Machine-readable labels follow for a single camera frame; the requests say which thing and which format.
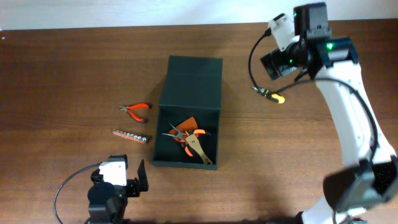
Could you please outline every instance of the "white wall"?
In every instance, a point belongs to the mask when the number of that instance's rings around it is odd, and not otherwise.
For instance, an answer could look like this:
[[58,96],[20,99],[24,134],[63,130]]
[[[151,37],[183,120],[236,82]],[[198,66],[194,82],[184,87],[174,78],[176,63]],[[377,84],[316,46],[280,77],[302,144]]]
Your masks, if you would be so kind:
[[[322,0],[0,0],[0,28],[267,22]],[[329,20],[398,17],[398,0],[326,0]]]

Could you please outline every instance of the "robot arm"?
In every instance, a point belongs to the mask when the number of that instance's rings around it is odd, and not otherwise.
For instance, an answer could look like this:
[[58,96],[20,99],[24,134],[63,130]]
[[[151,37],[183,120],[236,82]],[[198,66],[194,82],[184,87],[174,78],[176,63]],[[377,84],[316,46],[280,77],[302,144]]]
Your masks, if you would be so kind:
[[[327,21],[325,3],[296,7],[294,21],[285,14],[277,16],[269,21],[269,28],[278,49],[261,58],[273,80],[296,68],[302,68],[302,73],[295,81],[309,73],[328,104],[340,139],[345,170],[325,178],[325,195],[298,215],[303,224],[340,223],[390,200],[398,191],[396,152],[374,118],[354,45],[348,38],[332,39]],[[325,79],[335,82],[322,82]],[[356,90],[369,112],[352,89],[336,80]],[[377,129],[374,156],[369,115]]]

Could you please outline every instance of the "wooden table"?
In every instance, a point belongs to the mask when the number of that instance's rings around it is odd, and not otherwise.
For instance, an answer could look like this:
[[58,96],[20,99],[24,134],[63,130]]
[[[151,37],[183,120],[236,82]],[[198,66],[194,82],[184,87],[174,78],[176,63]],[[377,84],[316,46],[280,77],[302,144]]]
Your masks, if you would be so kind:
[[[358,50],[369,100],[398,149],[398,21],[331,22]],[[329,109],[314,84],[284,93],[277,105],[251,89],[247,63],[267,24],[4,31],[0,41],[0,222],[55,223],[55,191],[70,174],[126,153],[128,178],[144,159],[149,192],[132,198],[126,218],[217,222],[295,215],[321,197],[324,176],[342,168]],[[259,58],[276,48],[263,40],[252,63],[257,82],[272,82]],[[112,129],[154,134],[169,55],[223,58],[218,171],[154,167],[148,145]],[[149,123],[119,105],[150,101]],[[58,198],[64,223],[88,218],[91,171]],[[363,215],[395,223],[398,199]]]

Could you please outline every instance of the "black box lid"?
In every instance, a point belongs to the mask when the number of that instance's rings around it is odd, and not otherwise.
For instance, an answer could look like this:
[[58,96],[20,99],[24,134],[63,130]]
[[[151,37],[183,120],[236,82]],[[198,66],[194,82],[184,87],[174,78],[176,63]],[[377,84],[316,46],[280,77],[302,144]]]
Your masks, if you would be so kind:
[[221,109],[220,58],[170,56],[159,106]]

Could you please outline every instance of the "black box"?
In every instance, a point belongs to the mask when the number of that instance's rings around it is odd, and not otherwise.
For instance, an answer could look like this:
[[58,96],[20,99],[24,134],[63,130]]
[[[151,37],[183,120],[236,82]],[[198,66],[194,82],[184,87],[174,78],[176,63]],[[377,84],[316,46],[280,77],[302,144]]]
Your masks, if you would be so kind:
[[[153,164],[155,166],[217,170],[218,126],[221,112],[220,58],[169,57],[169,68],[159,102]],[[194,117],[199,129],[211,136],[198,137],[201,147],[213,165],[206,165],[200,157],[190,157],[180,144],[167,133],[169,125],[179,125]]]

